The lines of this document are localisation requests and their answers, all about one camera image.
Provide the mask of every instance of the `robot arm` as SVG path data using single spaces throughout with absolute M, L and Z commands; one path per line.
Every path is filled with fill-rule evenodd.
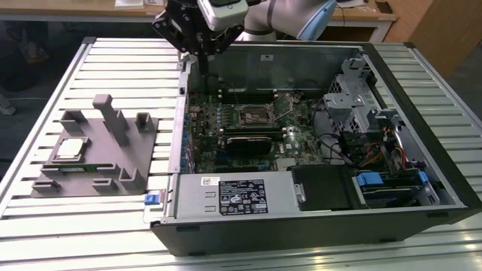
M 205 75 L 206 57 L 221 54 L 236 40 L 244 18 L 249 32 L 274 29 L 313 40 L 335 6 L 336 0 L 168 0 L 152 26 L 181 53 L 197 57 L 198 72 Z

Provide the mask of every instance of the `warning label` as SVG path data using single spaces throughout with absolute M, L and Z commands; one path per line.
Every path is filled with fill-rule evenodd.
M 222 216 L 266 212 L 264 180 L 218 181 L 218 213 Z

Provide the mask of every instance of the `workbench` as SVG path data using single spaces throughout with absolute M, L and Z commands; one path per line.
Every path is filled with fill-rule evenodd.
M 150 23 L 164 9 L 145 6 L 141 10 L 114 10 L 113 3 L 114 0 L 1 0 L 0 20 Z M 395 14 L 377 11 L 373 0 L 343 12 L 335 10 L 328 26 L 373 28 L 369 42 L 383 41 L 391 23 L 397 20 Z
M 472 189 L 482 195 L 480 121 L 416 49 L 400 43 L 377 44 L 375 48 Z M 482 258 L 475 252 L 482 250 L 482 215 L 455 225 L 436 226 L 401 242 L 173 257 L 144 222 L 149 219 L 142 217 L 142 195 L 30 198 L 31 182 L 62 130 L 57 122 L 61 114 L 80 109 L 85 117 L 100 117 L 90 103 L 96 94 L 112 95 L 112 105 L 125 117 L 149 112 L 160 119 L 148 190 L 165 188 L 177 78 L 177 51 L 165 40 L 85 40 L 0 183 L 1 270 L 157 270 L 160 266 L 169 270 L 480 268 Z M 381 84 L 377 89 L 392 107 Z M 160 210 L 157 206 L 146 213 L 156 216 Z

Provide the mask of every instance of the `wooden cabinet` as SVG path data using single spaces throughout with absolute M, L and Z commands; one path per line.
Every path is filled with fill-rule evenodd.
M 385 42 L 412 42 L 447 77 L 482 39 L 480 0 L 387 0 L 400 17 Z

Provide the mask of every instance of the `blue tab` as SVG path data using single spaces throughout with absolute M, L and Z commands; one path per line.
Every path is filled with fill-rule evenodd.
M 377 172 L 361 172 L 356 176 L 357 185 L 381 185 L 383 180 Z
M 145 195 L 144 205 L 158 205 L 160 204 L 160 195 Z
M 421 180 L 421 183 L 425 183 L 428 181 L 427 173 L 424 173 L 423 171 L 417 172 L 417 176 L 419 176 L 419 178 Z

